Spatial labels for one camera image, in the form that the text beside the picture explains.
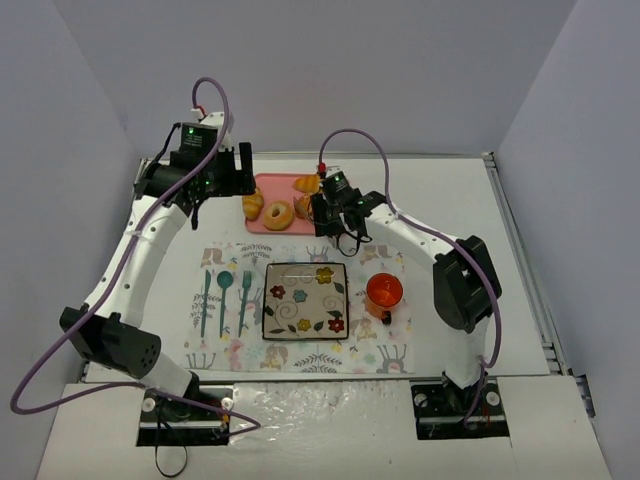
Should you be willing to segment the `sesame bun bread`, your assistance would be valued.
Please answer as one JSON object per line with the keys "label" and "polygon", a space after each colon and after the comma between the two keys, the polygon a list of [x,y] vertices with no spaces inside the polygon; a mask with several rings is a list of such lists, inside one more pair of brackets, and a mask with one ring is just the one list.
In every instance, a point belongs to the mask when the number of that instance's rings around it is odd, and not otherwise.
{"label": "sesame bun bread", "polygon": [[303,194],[298,198],[293,198],[294,213],[298,218],[309,221],[313,219],[311,200],[312,196],[309,194]]}

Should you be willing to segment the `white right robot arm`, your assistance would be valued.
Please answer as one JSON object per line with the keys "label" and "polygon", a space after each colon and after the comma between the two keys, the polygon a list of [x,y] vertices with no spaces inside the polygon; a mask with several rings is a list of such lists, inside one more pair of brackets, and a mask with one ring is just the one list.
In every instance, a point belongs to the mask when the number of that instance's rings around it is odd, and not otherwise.
{"label": "white right robot arm", "polygon": [[502,343],[502,287],[477,236],[461,239],[407,216],[381,193],[355,189],[341,201],[311,196],[316,234],[353,234],[399,250],[432,274],[434,308],[449,329],[444,375],[458,388],[476,385],[496,363]]}

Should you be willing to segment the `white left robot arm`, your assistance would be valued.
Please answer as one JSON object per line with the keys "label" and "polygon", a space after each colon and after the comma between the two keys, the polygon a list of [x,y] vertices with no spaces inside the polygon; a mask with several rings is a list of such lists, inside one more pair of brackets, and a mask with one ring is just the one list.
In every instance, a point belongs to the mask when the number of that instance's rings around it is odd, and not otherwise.
{"label": "white left robot arm", "polygon": [[84,360],[187,399],[197,397],[199,379],[163,353],[159,336],[141,330],[146,300],[172,240],[186,222],[198,222],[202,204],[255,190],[250,143],[218,152],[202,169],[196,159],[174,151],[170,164],[154,163],[144,171],[130,224],[103,278],[80,308],[67,307],[60,317]]}

